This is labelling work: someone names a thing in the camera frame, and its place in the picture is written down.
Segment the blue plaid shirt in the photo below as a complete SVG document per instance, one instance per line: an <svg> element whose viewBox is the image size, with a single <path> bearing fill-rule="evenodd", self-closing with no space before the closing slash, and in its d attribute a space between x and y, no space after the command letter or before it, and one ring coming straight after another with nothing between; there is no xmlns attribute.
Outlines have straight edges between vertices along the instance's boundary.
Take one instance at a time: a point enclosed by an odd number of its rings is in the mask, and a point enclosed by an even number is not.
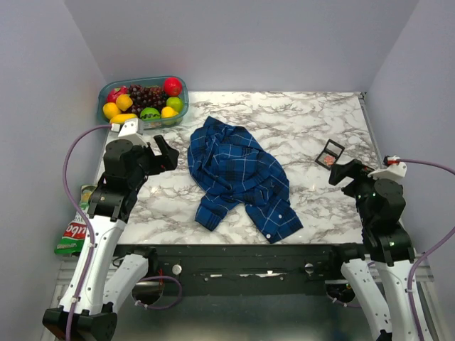
<svg viewBox="0 0 455 341"><path fill-rule="evenodd" d="M302 229L290 203L290 182L279 161L243 126L208 117L190 138L189 173L204 191L195 220L209 231L238 204L273 244Z"/></svg>

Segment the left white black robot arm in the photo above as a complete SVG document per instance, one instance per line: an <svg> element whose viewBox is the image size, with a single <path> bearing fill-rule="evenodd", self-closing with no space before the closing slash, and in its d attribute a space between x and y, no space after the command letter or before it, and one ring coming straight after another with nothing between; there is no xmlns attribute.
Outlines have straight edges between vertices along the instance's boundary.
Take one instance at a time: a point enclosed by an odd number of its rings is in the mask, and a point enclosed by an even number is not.
<svg viewBox="0 0 455 341"><path fill-rule="evenodd" d="M178 282L159 271L151 247L127 253L114 274L108 274L142 185L150 176L177 167L179 152L161 135L154 140L159 155L140 137L117 139L106 146L105 171L84 216L87 231L73 277L58 307L47 309L43 316L43 325L58 340L111 340L118 311L138 282Z"/></svg>

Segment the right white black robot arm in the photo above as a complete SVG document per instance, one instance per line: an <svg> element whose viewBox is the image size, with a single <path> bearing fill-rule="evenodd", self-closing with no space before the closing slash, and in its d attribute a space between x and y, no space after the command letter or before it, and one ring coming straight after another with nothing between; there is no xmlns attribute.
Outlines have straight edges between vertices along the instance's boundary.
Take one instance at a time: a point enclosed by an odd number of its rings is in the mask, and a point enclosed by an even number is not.
<svg viewBox="0 0 455 341"><path fill-rule="evenodd" d="M355 200L365 248L341 245L327 269L348 281L374 340L431 340L415 278L414 247L400 223L406 202L398 182L407 166L396 156L386 158L385 165L373 170L356 159L332 165L331 185L351 179L342 192Z"/></svg>

